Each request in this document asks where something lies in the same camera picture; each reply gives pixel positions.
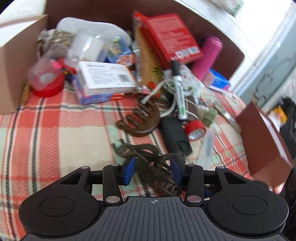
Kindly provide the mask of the dark brown hair claw clip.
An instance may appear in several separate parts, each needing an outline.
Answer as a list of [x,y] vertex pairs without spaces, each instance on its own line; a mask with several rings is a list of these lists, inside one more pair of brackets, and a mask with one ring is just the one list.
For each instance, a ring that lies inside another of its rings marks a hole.
[[176,153],[162,155],[153,144],[132,145],[123,139],[120,141],[121,145],[118,147],[112,144],[114,152],[126,161],[135,158],[135,172],[141,180],[167,196],[178,196],[182,193],[181,186],[173,180],[172,164],[167,164],[167,161],[174,159],[184,166],[186,164],[184,156]]

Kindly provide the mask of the brown wooden claw comb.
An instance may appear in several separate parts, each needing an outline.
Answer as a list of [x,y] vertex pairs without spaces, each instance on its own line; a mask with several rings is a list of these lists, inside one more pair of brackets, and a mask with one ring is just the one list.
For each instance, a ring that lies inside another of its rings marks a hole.
[[116,122],[116,127],[133,137],[144,137],[149,135],[160,122],[160,113],[153,101],[146,104],[139,103],[132,110],[132,114],[125,116],[124,120]]

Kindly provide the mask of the olive green small box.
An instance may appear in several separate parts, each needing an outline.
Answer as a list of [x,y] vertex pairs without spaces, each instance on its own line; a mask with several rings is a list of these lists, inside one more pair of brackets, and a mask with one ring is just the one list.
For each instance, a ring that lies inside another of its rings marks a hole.
[[203,124],[205,127],[209,128],[212,123],[214,123],[218,111],[214,108],[210,108],[208,112],[203,117]]

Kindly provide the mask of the brown white striped bundle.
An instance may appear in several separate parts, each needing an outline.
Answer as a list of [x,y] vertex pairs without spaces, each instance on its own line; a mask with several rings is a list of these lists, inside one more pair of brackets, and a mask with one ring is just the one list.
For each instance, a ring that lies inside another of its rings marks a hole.
[[185,99],[186,111],[187,111],[187,120],[188,121],[202,121],[202,111],[200,109],[201,102],[198,98],[193,97],[192,95],[187,96]]

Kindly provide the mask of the blue red flat box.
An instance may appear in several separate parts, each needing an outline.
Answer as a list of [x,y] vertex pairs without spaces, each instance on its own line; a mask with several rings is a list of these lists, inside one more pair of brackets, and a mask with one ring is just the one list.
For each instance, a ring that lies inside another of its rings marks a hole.
[[73,76],[72,85],[74,87],[79,103],[82,105],[121,100],[124,97],[123,93],[86,95],[76,75]]

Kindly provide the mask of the white christmas print pouch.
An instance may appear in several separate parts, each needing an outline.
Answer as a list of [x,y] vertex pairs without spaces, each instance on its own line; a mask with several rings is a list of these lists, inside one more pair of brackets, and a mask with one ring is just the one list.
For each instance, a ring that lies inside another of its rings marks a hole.
[[[199,98],[204,84],[192,73],[184,64],[180,65],[180,74],[183,83],[184,96],[194,96]],[[175,93],[174,80],[171,70],[163,71],[164,88],[170,93]]]

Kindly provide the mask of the white medicine box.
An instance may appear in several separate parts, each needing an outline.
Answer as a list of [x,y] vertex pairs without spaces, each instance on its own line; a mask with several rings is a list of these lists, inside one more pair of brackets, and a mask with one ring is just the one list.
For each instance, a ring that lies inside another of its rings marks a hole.
[[130,70],[121,64],[80,61],[76,73],[86,96],[131,93],[137,87]]

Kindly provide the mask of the large red tape roll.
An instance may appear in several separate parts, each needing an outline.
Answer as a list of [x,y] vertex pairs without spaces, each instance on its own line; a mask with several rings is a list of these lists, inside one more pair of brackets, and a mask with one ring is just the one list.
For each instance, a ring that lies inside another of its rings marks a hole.
[[65,75],[60,74],[53,82],[47,85],[44,89],[36,90],[32,88],[32,93],[35,96],[41,97],[41,98],[53,97],[63,90],[64,83],[65,83]]

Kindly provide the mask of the brown snack bag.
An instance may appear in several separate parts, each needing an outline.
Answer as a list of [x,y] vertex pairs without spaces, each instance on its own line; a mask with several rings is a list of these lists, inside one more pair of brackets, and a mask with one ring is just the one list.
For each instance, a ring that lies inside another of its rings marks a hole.
[[153,49],[144,35],[144,20],[147,17],[134,11],[132,23],[134,30],[133,52],[136,55],[138,91],[149,94],[163,80],[163,70]]

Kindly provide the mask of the colourful card box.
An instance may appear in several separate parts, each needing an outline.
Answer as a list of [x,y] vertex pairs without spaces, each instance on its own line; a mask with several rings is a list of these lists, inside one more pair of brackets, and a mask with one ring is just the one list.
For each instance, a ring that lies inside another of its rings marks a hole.
[[106,63],[123,64],[126,67],[132,65],[133,53],[121,36],[116,36],[110,42],[105,61]]

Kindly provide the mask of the clear plastic cup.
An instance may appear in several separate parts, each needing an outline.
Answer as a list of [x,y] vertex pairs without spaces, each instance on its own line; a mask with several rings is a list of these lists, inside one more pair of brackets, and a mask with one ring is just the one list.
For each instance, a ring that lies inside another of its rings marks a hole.
[[42,90],[63,73],[57,60],[43,55],[27,73],[28,82],[33,89]]

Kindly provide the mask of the clear plastic container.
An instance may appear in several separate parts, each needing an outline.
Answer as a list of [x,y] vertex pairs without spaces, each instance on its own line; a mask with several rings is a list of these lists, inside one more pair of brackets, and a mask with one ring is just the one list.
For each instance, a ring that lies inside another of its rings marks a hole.
[[104,62],[110,42],[106,36],[78,29],[64,63],[75,68],[79,61]]

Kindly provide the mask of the patterned foil packet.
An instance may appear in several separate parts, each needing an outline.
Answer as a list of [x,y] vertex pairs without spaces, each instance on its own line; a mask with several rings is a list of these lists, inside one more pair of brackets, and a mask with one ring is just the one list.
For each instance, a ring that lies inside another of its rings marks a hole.
[[67,47],[70,47],[74,40],[74,37],[75,34],[62,30],[43,30],[39,33],[37,39],[37,55],[39,57],[42,56],[54,44],[63,44]]

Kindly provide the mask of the brown wooden headboard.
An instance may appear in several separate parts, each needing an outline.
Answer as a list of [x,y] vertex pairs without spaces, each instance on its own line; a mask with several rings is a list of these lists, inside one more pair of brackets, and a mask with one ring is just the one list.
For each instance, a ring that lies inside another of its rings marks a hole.
[[213,35],[223,43],[223,49],[213,67],[226,78],[231,78],[244,60],[239,47],[225,34],[198,13],[176,1],[47,1],[47,27],[52,29],[65,17],[115,24],[132,30],[132,14],[145,16],[178,14],[194,38]]

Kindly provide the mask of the brown cardboard box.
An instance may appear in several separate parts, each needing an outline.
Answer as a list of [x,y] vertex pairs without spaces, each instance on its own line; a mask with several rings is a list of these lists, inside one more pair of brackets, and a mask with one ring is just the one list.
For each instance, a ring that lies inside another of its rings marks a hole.
[[39,33],[47,27],[47,15],[35,15],[1,23],[1,114],[18,108],[27,73],[37,61]]

